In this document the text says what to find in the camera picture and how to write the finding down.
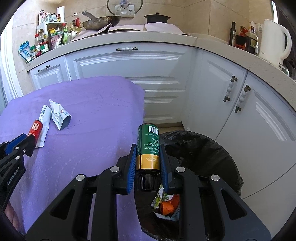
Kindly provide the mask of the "person's hand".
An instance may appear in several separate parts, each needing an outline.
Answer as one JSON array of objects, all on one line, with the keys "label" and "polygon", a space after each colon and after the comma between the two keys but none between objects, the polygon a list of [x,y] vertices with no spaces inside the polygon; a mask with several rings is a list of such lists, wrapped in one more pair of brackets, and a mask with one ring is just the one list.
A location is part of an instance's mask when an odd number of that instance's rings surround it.
[{"label": "person's hand", "polygon": [[7,216],[13,227],[19,232],[20,231],[20,222],[19,218],[12,207],[11,203],[9,202],[8,205],[6,206],[6,209],[4,211],[4,214]]}]

